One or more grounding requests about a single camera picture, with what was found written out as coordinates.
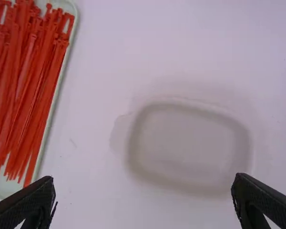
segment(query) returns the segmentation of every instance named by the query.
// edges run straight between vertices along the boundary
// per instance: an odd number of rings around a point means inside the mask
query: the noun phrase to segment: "white plastic tray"
[[[51,3],[54,9],[62,8],[64,12],[68,12],[68,13],[74,15],[75,20],[74,20],[73,29],[72,29],[72,32],[70,35],[70,40],[69,40],[70,44],[69,44],[69,47],[67,48],[66,54],[65,54],[64,59],[63,59],[61,71],[60,71],[60,74],[58,77],[58,81],[57,81],[56,89],[54,92],[49,116],[47,119],[47,124],[46,124],[45,130],[44,130],[44,133],[43,133],[41,147],[39,150],[35,170],[33,173],[32,182],[34,182],[38,179],[38,173],[39,173],[41,163],[42,163],[42,156],[43,156],[43,153],[44,153],[44,150],[46,147],[46,143],[47,143],[47,136],[48,136],[49,130],[51,128],[52,116],[54,113],[56,101],[57,101],[58,94],[60,91],[61,82],[63,80],[63,74],[64,74],[64,71],[66,68],[66,64],[68,61],[70,49],[72,47],[72,42],[73,42],[73,38],[74,38],[74,35],[76,32],[76,26],[77,26],[77,22],[78,22],[78,12],[77,12],[77,9],[76,9],[74,3],[71,1],[68,1],[68,0],[48,0],[48,1],[46,1],[46,0],[35,0],[35,3],[37,4],[37,6],[41,10],[46,10],[46,4]],[[12,181],[6,181],[6,177],[3,176],[5,166],[6,165],[4,165],[0,170],[0,198],[6,198],[6,197],[10,196],[11,194],[21,190],[23,187],[23,182],[24,182],[24,178],[22,179],[22,181],[20,183],[17,182],[18,181],[17,179],[12,180]]]
[[[229,195],[236,172],[251,170],[255,134],[250,121],[226,108],[154,97],[119,122],[113,135],[123,138],[126,164],[142,181],[220,198]]]

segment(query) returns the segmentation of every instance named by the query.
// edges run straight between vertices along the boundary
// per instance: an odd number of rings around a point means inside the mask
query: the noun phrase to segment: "white tabletop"
[[[111,149],[115,119],[157,84],[240,94],[267,134],[259,152],[267,162],[252,175],[286,194],[286,0],[77,6],[80,22],[41,169],[54,177],[59,202],[51,228],[240,228],[230,199],[137,181]]]

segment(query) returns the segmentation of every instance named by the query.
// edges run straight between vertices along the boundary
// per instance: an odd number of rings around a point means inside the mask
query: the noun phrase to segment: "white surface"
[[[57,190],[51,228],[240,228],[230,199],[140,182],[111,150],[115,119],[157,83],[240,95],[251,107],[244,114],[254,112],[267,135],[252,175],[286,194],[286,0],[77,6],[77,38],[41,169]]]

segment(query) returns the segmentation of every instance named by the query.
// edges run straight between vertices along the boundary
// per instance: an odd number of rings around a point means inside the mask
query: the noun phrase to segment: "white tray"
[[[33,177],[32,177],[32,182],[36,181],[38,179],[38,175],[39,175],[39,170],[41,167],[41,163],[42,163],[42,156],[46,147],[46,143],[47,143],[47,136],[49,134],[49,130],[51,128],[51,121],[52,121],[52,116],[54,113],[54,109],[55,109],[55,105],[56,105],[56,101],[58,98],[58,94],[59,94],[59,90],[60,90],[60,86],[61,86],[61,82],[63,80],[63,74],[66,68],[66,64],[68,61],[68,57],[69,57],[69,53],[70,53],[70,49],[72,46],[72,42],[73,42],[73,38],[75,35],[75,31],[76,31],[76,26],[77,26],[77,21],[78,21],[78,12],[77,9],[74,5],[74,3],[68,1],[68,0],[35,0],[36,5],[41,9],[41,10],[46,10],[46,4],[47,3],[51,3],[54,9],[57,8],[62,8],[64,12],[68,12],[72,15],[75,16],[75,20],[74,20],[74,24],[73,24],[73,29],[70,35],[70,44],[69,47],[67,48],[66,54],[64,56],[63,59],[63,63],[61,66],[61,71],[58,77],[58,81],[57,81],[57,85],[56,85],[56,89],[54,92],[54,96],[53,96],[53,100],[52,100],[52,104],[51,104],[51,108],[50,108],[50,112],[49,112],[49,116],[47,119],[47,124],[43,133],[43,138],[42,138],[42,142],[41,142],[41,147],[39,149],[39,154],[38,154],[38,158],[37,158],[37,162],[36,162],[36,166],[34,169],[34,173],[33,173]],[[6,181],[6,177],[3,176],[4,170],[5,170],[5,166],[6,164],[1,168],[0,170],[0,198],[6,198],[8,196],[10,196],[11,194],[19,191],[22,189],[23,187],[23,182],[24,182],[24,178],[25,176],[22,178],[22,181],[20,183],[18,183],[18,179],[16,180],[12,180],[12,181]]]

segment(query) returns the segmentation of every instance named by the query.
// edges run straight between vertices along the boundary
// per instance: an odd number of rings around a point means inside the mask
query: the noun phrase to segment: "bundle of cable ties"
[[[74,16],[0,0],[0,169],[31,183]]]

